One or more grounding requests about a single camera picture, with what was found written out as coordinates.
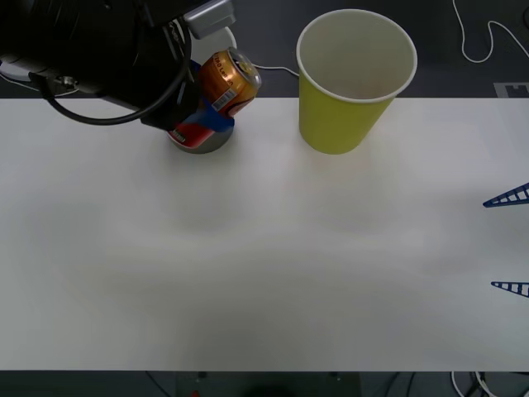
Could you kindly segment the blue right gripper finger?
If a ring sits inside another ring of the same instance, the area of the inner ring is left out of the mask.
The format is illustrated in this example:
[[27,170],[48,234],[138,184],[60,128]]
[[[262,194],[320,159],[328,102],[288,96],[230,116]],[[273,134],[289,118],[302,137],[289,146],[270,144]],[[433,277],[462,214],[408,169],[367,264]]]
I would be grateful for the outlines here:
[[497,289],[507,291],[525,298],[529,297],[528,282],[492,281],[491,285]]
[[529,202],[529,184],[523,184],[515,189],[508,190],[494,198],[483,203],[485,208],[499,208],[507,206],[515,206],[528,204]]

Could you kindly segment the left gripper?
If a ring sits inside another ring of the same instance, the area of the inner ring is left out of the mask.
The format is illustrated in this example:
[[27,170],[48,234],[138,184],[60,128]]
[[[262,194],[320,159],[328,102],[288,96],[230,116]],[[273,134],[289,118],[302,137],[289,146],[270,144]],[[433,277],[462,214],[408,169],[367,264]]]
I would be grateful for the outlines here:
[[199,71],[202,65],[190,61],[189,78],[159,108],[141,119],[141,123],[163,131],[172,131],[181,123],[183,132],[225,132],[235,126],[232,117],[225,116],[204,98],[200,101]]

